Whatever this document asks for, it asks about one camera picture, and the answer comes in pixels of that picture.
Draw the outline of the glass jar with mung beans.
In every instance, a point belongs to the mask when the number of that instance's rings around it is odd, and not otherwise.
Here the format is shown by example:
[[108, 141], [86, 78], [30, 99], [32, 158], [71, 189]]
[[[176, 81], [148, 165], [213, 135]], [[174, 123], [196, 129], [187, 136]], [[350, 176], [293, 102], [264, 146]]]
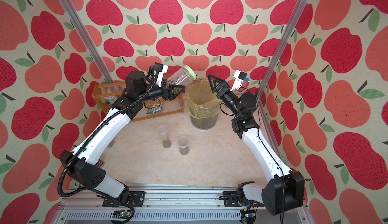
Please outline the glass jar with mung beans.
[[176, 71], [170, 78], [167, 79], [166, 85], [183, 85], [188, 86], [194, 80], [191, 80], [184, 72], [183, 67]]

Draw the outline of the tall clear jar with beans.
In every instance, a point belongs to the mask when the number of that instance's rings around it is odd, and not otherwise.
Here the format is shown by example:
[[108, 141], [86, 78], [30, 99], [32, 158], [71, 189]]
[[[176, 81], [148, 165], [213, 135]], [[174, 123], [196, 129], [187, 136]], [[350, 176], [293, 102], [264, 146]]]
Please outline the tall clear jar with beans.
[[167, 127], [166, 126], [159, 126], [158, 129], [159, 138], [162, 141], [162, 145], [164, 148], [170, 148], [171, 147], [171, 141], [168, 138], [167, 135]]

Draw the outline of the green jar lid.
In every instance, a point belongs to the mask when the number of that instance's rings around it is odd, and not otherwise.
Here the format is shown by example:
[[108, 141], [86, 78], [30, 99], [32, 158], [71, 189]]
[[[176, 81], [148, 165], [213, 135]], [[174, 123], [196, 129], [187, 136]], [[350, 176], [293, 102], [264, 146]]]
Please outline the green jar lid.
[[197, 79], [196, 73], [195, 73], [188, 65], [184, 65], [184, 66], [183, 66], [183, 70], [184, 70], [185, 74], [186, 74], [191, 80], [196, 80], [196, 79]]

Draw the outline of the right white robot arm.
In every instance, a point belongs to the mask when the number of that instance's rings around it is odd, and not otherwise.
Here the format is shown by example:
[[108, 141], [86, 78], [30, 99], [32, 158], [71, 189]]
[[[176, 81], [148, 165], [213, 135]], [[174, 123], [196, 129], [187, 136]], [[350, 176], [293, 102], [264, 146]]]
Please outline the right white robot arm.
[[239, 204], [250, 206], [254, 202], [261, 203], [273, 216], [303, 206], [305, 179], [300, 172], [293, 172], [264, 138], [254, 119], [256, 96], [247, 92], [238, 97], [225, 80], [211, 74], [208, 81], [212, 92], [231, 110], [233, 131], [253, 152], [267, 180], [263, 188], [254, 182], [238, 185]]

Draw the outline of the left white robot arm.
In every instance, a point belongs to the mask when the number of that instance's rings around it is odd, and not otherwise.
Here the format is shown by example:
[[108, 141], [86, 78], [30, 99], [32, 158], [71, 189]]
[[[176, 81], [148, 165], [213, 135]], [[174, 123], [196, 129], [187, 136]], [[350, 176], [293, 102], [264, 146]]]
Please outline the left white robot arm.
[[64, 166], [57, 187], [60, 197], [67, 198], [91, 190], [100, 198], [134, 209], [135, 202], [129, 187], [107, 175], [96, 164], [115, 136], [145, 107], [146, 101], [172, 101], [197, 78], [188, 66], [164, 79], [167, 71], [167, 66], [157, 63], [150, 67], [147, 74], [139, 70], [128, 74], [126, 87], [103, 121], [79, 146], [72, 151], [65, 150], [60, 155]]

